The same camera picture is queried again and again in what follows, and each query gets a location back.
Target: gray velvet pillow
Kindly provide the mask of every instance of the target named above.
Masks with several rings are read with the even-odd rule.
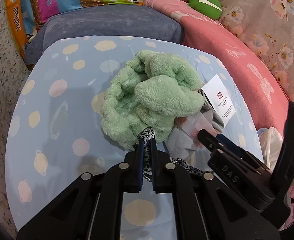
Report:
[[[140,5],[103,5],[50,17],[25,52],[25,63],[36,64],[42,53],[60,39],[90,35],[135,36],[180,43],[183,29],[162,13]]]

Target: screw head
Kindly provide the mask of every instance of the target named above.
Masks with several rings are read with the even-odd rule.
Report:
[[[206,173],[203,175],[203,178],[204,178],[205,180],[212,180],[213,177],[214,177],[213,174],[210,173],[210,172],[206,172]]]
[[[167,163],[165,167],[169,170],[173,170],[176,167],[176,165],[173,163]]]
[[[119,164],[119,168],[121,168],[122,170],[125,170],[129,167],[129,164],[128,163],[120,163]]]
[[[81,175],[81,178],[82,178],[82,180],[88,180],[88,179],[90,179],[91,178],[91,174],[90,173],[83,173],[82,175]]]

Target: polka dot bedsheet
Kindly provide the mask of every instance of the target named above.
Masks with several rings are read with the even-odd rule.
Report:
[[[111,79],[142,49],[181,56],[205,82],[218,74],[236,109],[224,135],[262,160],[246,103],[216,57],[175,43],[129,36],[60,40],[45,50],[31,72],[8,132],[6,189],[17,229],[81,173],[100,174],[123,161],[126,151],[101,131],[100,105]],[[209,151],[196,156],[196,167],[209,170]],[[139,194],[125,194],[120,239],[177,239],[171,194],[156,195],[147,181]]]

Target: leopard print strap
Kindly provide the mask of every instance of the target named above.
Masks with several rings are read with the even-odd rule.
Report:
[[[155,137],[155,132],[151,127],[147,127],[144,130],[142,130],[138,135],[137,135],[137,139],[138,141],[140,139],[144,140],[145,143],[145,156],[144,156],[144,171],[143,171],[143,176],[146,180],[148,180],[149,182],[152,181],[152,174],[151,174],[151,154],[150,154],[150,140],[152,138]],[[137,144],[134,144],[133,147],[135,149],[138,148]],[[170,161],[176,165],[182,166],[183,168],[185,168],[189,173],[194,174],[194,175],[198,175],[198,176],[202,176],[205,171],[202,171],[200,169],[197,169],[191,165],[188,165],[188,163],[186,161],[184,161],[183,159],[179,159],[179,158],[170,158]]]

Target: green toy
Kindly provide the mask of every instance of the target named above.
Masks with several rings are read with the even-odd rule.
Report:
[[[132,149],[137,134],[148,126],[155,130],[156,142],[162,142],[175,117],[201,109],[204,99],[197,89],[202,85],[188,61],[175,54],[141,50],[126,62],[106,91],[102,130],[125,149]]]
[[[213,20],[218,19],[222,14],[218,0],[189,0],[189,6]]]

